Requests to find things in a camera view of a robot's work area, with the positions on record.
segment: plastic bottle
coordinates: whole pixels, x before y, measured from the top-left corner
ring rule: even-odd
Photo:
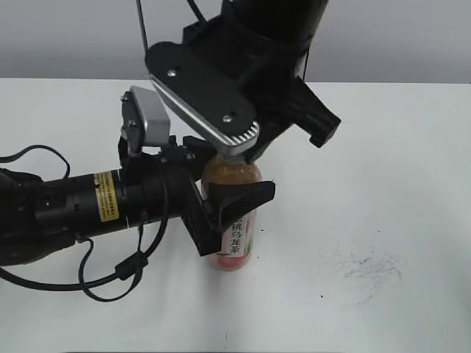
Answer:
[[[202,194],[208,195],[209,183],[241,185],[259,182],[260,170],[255,165],[247,165],[242,156],[214,157],[202,175]],[[224,271],[234,271],[244,266],[250,258],[253,245],[253,230],[256,211],[252,211],[235,222],[222,235],[221,252],[209,255],[212,265]]]

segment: white table surface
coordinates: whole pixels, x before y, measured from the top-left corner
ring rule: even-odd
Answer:
[[[0,154],[46,143],[73,175],[118,168],[130,85],[150,88],[1,79]],[[323,149],[293,128],[259,160],[277,196],[259,210],[245,268],[208,267],[173,220],[119,302],[0,281],[0,352],[471,352],[471,85],[312,87],[343,122]],[[172,130],[191,133],[176,118]],[[63,172],[42,151],[10,168]],[[109,274],[136,239],[134,229],[97,238],[86,277]],[[11,269],[76,282],[85,249]]]

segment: black cable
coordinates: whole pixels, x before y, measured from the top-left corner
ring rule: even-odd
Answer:
[[[34,282],[28,279],[24,279],[18,277],[8,271],[5,271],[3,268],[0,268],[0,278],[13,283],[14,285],[19,285],[20,287],[33,289],[33,290],[41,290],[46,292],[76,292],[82,290],[79,284],[76,285],[55,285],[52,283],[41,283],[41,282]],[[91,281],[87,283],[89,288],[96,288],[102,285],[106,285],[115,279],[118,279],[117,274],[111,274],[110,276],[106,276],[96,281]]]
[[[146,259],[152,255],[152,253],[156,250],[156,248],[159,246],[160,242],[162,241],[163,235],[165,234],[167,230],[167,224],[169,223],[169,189],[167,188],[167,183],[165,181],[165,176],[163,175],[162,169],[159,168],[159,174],[160,174],[160,184],[162,185],[162,190],[163,190],[163,214],[162,214],[162,219],[160,220],[160,226],[159,230],[157,231],[157,234],[150,244],[149,248],[146,250],[144,253],[144,256]]]
[[[144,46],[144,55],[149,51],[149,43],[147,42],[146,26],[144,24],[144,15],[142,13],[141,0],[135,0],[135,6],[138,8],[139,27],[141,28],[142,45]]]
[[[64,158],[64,156],[62,156],[61,153],[59,153],[58,151],[56,151],[52,147],[44,146],[44,145],[32,145],[32,146],[26,147],[24,150],[19,151],[18,153],[13,154],[11,156],[0,157],[0,163],[5,164],[5,163],[15,162],[16,160],[19,160],[26,153],[28,153],[29,151],[32,151],[33,149],[45,149],[49,152],[54,153],[56,156],[58,156],[65,163],[65,166],[67,167],[67,170],[65,171],[63,179],[67,179],[71,175],[71,165],[68,164],[67,159]]]
[[[196,5],[194,0],[187,0],[187,2],[188,2],[188,5],[190,5],[190,8],[193,11],[194,15],[196,16],[196,18],[198,18],[198,21],[201,24],[205,24],[206,23],[206,18],[203,16],[203,14],[201,13],[201,11],[198,8],[198,5]]]
[[[304,62],[304,72],[302,73],[302,80],[306,82],[306,71],[308,70],[308,61],[309,61],[309,53],[311,51],[311,48],[308,49],[308,52],[306,53],[306,59]]]
[[[141,231],[139,232],[139,238],[140,239],[142,238]],[[142,279],[142,274],[144,273],[144,267],[142,265],[137,265],[135,267],[134,278],[132,280],[131,286],[129,287],[129,289],[125,293],[121,294],[120,296],[117,296],[115,298],[102,298],[101,296],[97,296],[95,293],[93,293],[91,291],[91,287],[85,282],[85,279],[84,279],[85,264],[87,263],[88,258],[90,257],[90,255],[93,251],[93,240],[84,239],[84,241],[89,242],[90,248],[87,250],[87,253],[83,257],[82,261],[80,262],[80,266],[79,266],[79,284],[80,284],[80,288],[82,289],[83,293],[85,293],[86,296],[88,296],[89,298],[92,298],[93,300],[96,300],[97,302],[111,303],[111,302],[116,302],[119,299],[123,299],[125,296],[127,296],[129,293],[131,293],[134,288],[137,287],[137,285],[139,284],[139,282]],[[136,254],[142,254],[141,249],[138,249],[138,252],[136,252]]]

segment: gray wall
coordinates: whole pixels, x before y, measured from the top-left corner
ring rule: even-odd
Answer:
[[[209,17],[221,0],[198,3]],[[185,0],[143,6],[152,43],[194,21]],[[470,14],[470,0],[330,0],[308,79],[470,83]],[[0,77],[144,78],[142,53],[134,0],[0,1]]]

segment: cable connector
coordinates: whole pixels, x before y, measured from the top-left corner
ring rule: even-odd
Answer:
[[[148,264],[149,261],[145,254],[142,251],[138,251],[116,265],[115,271],[118,278],[121,281],[125,281],[139,271],[142,271]]]

